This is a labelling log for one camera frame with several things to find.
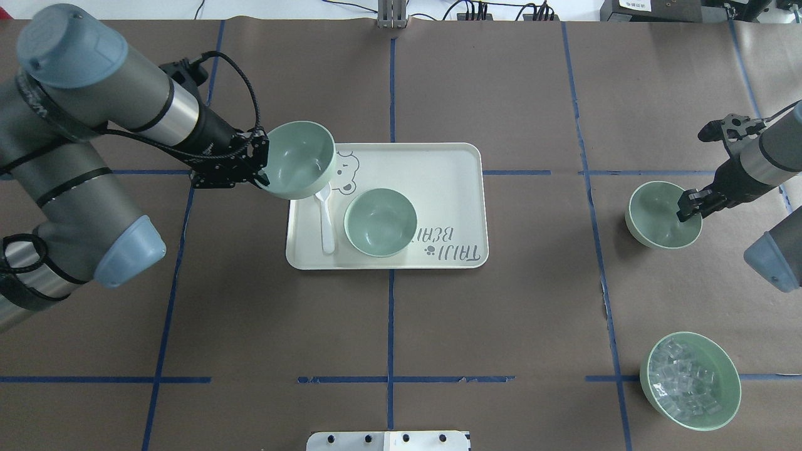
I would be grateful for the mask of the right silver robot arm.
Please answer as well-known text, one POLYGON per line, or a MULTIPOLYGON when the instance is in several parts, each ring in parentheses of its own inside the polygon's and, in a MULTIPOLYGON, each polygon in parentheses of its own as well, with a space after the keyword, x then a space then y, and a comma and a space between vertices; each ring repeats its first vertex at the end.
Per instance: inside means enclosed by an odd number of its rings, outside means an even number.
POLYGON ((800 208, 789 210, 787 183, 800 177, 800 101, 768 118, 731 113, 711 120, 698 132, 702 142, 720 142, 727 158, 702 189, 680 194, 679 222, 707 218, 774 196, 781 203, 777 221, 744 250, 745 262, 767 283, 784 293, 800 289, 800 208))

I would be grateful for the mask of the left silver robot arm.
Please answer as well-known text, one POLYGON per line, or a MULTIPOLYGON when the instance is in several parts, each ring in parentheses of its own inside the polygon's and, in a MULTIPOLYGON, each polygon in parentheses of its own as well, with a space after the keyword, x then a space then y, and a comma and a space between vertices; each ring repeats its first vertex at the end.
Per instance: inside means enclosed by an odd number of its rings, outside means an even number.
POLYGON ((19 68, 2 84, 2 177, 46 216, 2 238, 2 331, 46 311, 80 286, 117 288, 166 254, 148 215, 92 146, 102 136, 152 146, 191 168, 193 187, 266 188, 269 140, 201 100, 197 59, 157 65, 122 34, 72 4, 34 15, 16 43, 19 68))

